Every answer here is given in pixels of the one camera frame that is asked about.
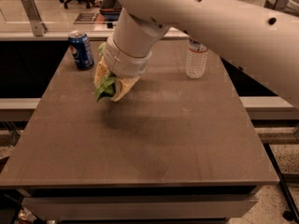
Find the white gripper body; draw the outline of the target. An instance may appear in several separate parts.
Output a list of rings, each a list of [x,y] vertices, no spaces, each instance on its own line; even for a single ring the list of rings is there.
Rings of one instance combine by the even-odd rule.
[[[110,36],[103,49],[103,56],[109,71],[117,77],[131,78],[141,76],[148,66],[151,57],[136,58],[121,51]]]

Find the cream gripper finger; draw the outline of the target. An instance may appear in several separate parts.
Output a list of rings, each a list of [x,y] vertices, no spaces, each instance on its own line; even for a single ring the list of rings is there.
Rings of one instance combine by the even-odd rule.
[[[115,78],[115,94],[112,96],[111,100],[113,102],[119,101],[130,89],[136,84],[140,79],[140,76],[129,77],[129,78]]]
[[[106,60],[104,57],[101,58],[101,61],[96,65],[96,70],[95,70],[95,75],[94,75],[94,80],[93,84],[96,88],[99,87],[101,82],[104,79],[104,76],[109,73],[109,70],[106,65]]]

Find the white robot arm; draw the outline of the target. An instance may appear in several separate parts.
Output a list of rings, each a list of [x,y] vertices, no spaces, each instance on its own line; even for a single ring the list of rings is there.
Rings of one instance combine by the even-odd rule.
[[[141,75],[151,46],[174,27],[299,108],[299,19],[238,0],[119,0],[104,47],[118,77]]]

